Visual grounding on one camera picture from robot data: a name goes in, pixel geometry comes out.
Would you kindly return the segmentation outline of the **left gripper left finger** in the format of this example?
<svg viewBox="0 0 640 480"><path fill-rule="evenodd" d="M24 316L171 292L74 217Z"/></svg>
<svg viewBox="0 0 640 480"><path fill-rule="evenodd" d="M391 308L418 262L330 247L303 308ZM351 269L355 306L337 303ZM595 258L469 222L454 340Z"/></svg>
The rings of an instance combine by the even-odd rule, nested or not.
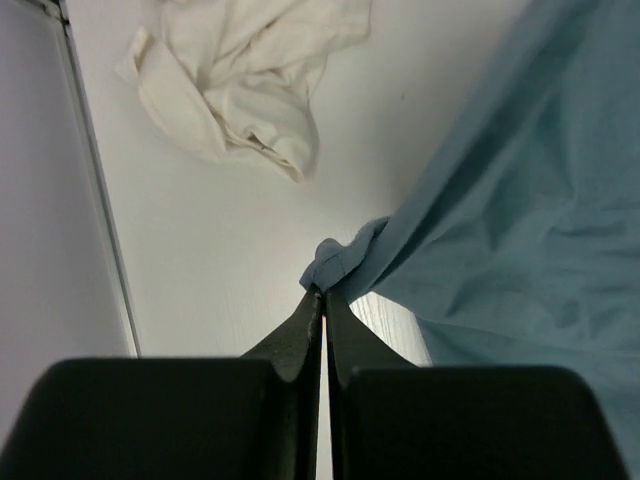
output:
<svg viewBox="0 0 640 480"><path fill-rule="evenodd" d="M294 313L243 355L272 368L264 387L257 479L316 477L321 372L321 293L308 290Z"/></svg>

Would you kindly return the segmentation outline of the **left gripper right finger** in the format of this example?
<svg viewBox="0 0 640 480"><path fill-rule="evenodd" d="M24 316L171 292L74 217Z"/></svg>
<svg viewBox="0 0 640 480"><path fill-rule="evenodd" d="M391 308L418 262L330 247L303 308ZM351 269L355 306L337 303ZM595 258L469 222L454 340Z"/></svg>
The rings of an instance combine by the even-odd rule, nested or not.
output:
<svg viewBox="0 0 640 480"><path fill-rule="evenodd" d="M324 294L329 374L332 467L335 479L359 479L373 468L369 446L385 446L379 419L382 374L413 369L370 330L335 289Z"/></svg>

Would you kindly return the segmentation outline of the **blue-grey t-shirt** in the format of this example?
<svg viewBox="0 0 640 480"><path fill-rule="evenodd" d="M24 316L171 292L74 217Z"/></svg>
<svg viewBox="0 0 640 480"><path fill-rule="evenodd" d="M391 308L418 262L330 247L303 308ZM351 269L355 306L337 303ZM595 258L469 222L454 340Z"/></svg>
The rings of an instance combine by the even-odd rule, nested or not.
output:
<svg viewBox="0 0 640 480"><path fill-rule="evenodd" d="M405 307L438 366L579 373L637 465L638 3L531 3L407 200L301 282Z"/></svg>

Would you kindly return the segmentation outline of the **cream white t-shirt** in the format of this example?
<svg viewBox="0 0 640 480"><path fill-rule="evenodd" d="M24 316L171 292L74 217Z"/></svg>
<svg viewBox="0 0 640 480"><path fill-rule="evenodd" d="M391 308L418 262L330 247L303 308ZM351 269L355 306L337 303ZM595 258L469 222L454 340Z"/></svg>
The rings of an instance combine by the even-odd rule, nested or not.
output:
<svg viewBox="0 0 640 480"><path fill-rule="evenodd" d="M159 131L207 162L314 171L310 100L333 53L365 41L367 1L158 1L118 75Z"/></svg>

